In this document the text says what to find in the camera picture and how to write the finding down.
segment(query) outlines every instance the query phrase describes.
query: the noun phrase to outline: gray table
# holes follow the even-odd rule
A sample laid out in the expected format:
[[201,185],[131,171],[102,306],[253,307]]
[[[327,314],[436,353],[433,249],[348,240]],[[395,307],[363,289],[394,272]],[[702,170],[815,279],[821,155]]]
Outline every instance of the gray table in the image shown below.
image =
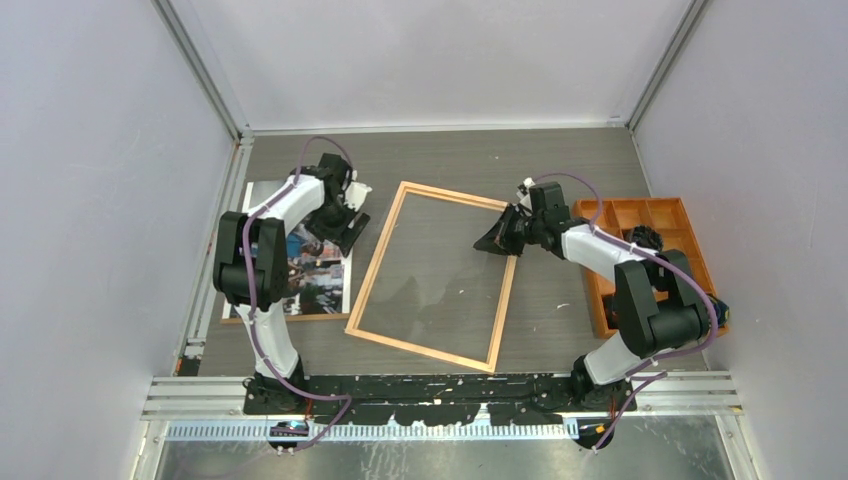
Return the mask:
[[[306,138],[257,138],[247,180],[284,178],[295,166]],[[604,196],[648,196],[636,150],[625,129],[369,133],[334,138],[353,156],[360,180],[374,189],[363,208],[371,215],[371,224],[354,249],[353,298],[403,180],[512,201],[516,186],[525,177],[568,171],[590,179]],[[316,142],[307,163],[317,163],[322,152],[333,152],[333,148]],[[590,196],[583,186],[568,179],[561,183],[569,203]],[[580,267],[558,261],[540,248],[525,251],[516,267],[498,371],[568,371],[578,356],[602,343],[592,333],[583,278]],[[289,323],[307,373],[470,371],[350,337],[344,333],[345,324],[339,320]],[[705,368],[700,355],[668,360],[663,366]],[[200,374],[249,375],[252,371],[253,355],[244,328],[220,325],[213,319]]]

